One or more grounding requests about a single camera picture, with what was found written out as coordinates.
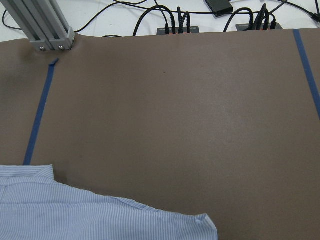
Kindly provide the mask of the light blue striped shirt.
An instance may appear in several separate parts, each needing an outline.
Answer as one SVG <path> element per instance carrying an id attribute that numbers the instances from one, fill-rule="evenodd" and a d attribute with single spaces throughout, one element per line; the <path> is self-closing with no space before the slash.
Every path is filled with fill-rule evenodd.
<path id="1" fill-rule="evenodd" d="M 51 165 L 0 168 L 3 240 L 216 240 L 207 214 L 184 215 L 59 183 Z"/>

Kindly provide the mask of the small black pad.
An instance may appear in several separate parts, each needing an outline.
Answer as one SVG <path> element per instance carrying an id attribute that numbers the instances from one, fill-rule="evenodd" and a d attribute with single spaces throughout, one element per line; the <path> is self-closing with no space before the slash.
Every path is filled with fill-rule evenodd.
<path id="1" fill-rule="evenodd" d="M 234 10 L 229 0 L 205 0 L 215 17 L 231 14 Z"/>

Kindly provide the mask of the aluminium frame post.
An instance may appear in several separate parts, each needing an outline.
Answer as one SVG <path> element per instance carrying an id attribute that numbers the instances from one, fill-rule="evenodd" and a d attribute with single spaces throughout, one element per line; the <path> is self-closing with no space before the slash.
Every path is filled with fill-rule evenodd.
<path id="1" fill-rule="evenodd" d="M 2 0 L 36 51 L 71 50 L 75 32 L 55 0 Z"/>

